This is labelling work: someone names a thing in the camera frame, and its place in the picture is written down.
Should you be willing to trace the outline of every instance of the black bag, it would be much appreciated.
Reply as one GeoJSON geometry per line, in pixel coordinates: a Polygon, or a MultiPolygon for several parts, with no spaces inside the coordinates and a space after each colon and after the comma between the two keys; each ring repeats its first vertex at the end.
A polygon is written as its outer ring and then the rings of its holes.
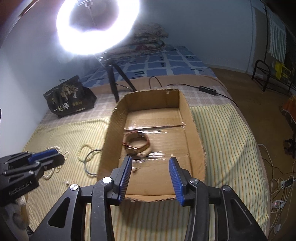
{"type": "Polygon", "coordinates": [[[58,118],[91,109],[96,102],[94,93],[82,86],[77,75],[47,91],[43,96],[50,111],[58,118]]]}

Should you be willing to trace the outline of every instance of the wall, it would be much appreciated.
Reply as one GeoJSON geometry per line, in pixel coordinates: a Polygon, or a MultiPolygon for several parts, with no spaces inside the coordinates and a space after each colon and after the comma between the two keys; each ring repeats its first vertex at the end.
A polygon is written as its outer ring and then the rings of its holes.
{"type": "Polygon", "coordinates": [[[0,1],[0,27],[6,22],[13,11],[21,4],[22,0],[0,1]]]}
{"type": "Polygon", "coordinates": [[[187,46],[209,66],[247,70],[253,41],[249,0],[149,0],[141,8],[141,21],[165,27],[169,43],[187,46]]]}
{"type": "MultiPolygon", "coordinates": [[[[267,41],[267,20],[266,13],[263,9],[264,4],[257,0],[252,0],[252,11],[253,11],[253,24],[254,24],[254,39],[253,39],[253,49],[250,58],[249,72],[252,72],[255,63],[258,59],[264,60],[266,41],[267,41]]],[[[265,62],[271,65],[272,62],[276,61],[269,53],[266,54],[265,62]]]]}
{"type": "Polygon", "coordinates": [[[85,59],[63,51],[55,19],[60,0],[38,1],[0,48],[0,157],[20,152],[48,110],[43,94],[83,75],[85,59]]]}

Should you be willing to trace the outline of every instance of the brown carpet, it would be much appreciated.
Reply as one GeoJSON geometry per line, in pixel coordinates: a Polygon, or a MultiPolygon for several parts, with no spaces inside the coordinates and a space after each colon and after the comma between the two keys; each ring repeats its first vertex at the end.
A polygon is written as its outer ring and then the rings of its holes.
{"type": "MultiPolygon", "coordinates": [[[[228,92],[239,106],[241,112],[246,118],[257,143],[264,144],[271,156],[273,165],[278,167],[283,173],[292,172],[293,158],[286,155],[283,150],[283,141],[292,137],[292,130],[288,125],[285,117],[280,113],[279,106],[287,101],[288,96],[266,90],[262,92],[257,82],[252,81],[250,76],[225,69],[212,68],[219,80],[221,80],[228,89],[228,92]]],[[[263,148],[260,148],[263,158],[268,159],[263,148]]],[[[272,169],[265,163],[268,180],[272,179],[272,169]]],[[[274,169],[274,178],[282,177],[284,180],[289,174],[283,175],[278,169],[274,169]]],[[[274,200],[280,200],[282,191],[274,200]]],[[[296,223],[296,193],[292,196],[292,202],[289,209],[289,216],[281,230],[275,235],[273,231],[269,236],[269,240],[289,241],[295,234],[294,224],[296,223]]],[[[278,224],[282,224],[287,217],[288,204],[281,213],[281,220],[278,224]]],[[[275,215],[271,215],[271,224],[275,215]]]]}

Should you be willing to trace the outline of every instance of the striped blanket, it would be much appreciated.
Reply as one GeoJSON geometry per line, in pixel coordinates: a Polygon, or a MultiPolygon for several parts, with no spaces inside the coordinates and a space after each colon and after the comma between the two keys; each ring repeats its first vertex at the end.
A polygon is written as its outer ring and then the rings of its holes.
{"type": "MultiPolygon", "coordinates": [[[[264,177],[256,142],[250,129],[231,104],[193,106],[191,111],[207,153],[206,184],[221,187],[230,185],[266,232],[268,214],[268,185],[264,177]]],[[[41,220],[66,190],[65,181],[81,186],[91,185],[95,178],[88,177],[77,159],[81,144],[100,148],[108,125],[108,118],[68,123],[56,127],[41,126],[32,135],[25,150],[41,151],[59,146],[69,151],[69,157],[60,172],[49,180],[40,180],[40,187],[29,194],[30,226],[37,228],[41,220]]],[[[85,156],[89,150],[83,150],[85,156]]],[[[88,164],[95,172],[99,154],[88,164]]],[[[89,240],[89,207],[86,221],[86,240],[89,240]]],[[[213,209],[210,214],[210,240],[214,240],[213,209]]],[[[189,209],[176,200],[160,202],[131,202],[112,207],[116,240],[183,240],[189,209]]]]}

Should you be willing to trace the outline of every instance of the blue checkered bedsheet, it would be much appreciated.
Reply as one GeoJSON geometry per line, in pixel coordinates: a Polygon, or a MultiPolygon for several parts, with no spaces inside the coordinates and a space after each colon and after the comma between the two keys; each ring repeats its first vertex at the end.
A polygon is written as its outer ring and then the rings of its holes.
{"type": "MultiPolygon", "coordinates": [[[[116,60],[129,79],[144,76],[196,74],[216,77],[214,72],[206,67],[201,60],[184,46],[166,46],[161,52],[124,57],[116,60]]],[[[116,81],[123,80],[114,70],[116,81]]],[[[86,76],[80,79],[83,86],[95,87],[108,83],[106,70],[98,63],[86,76]]]]}

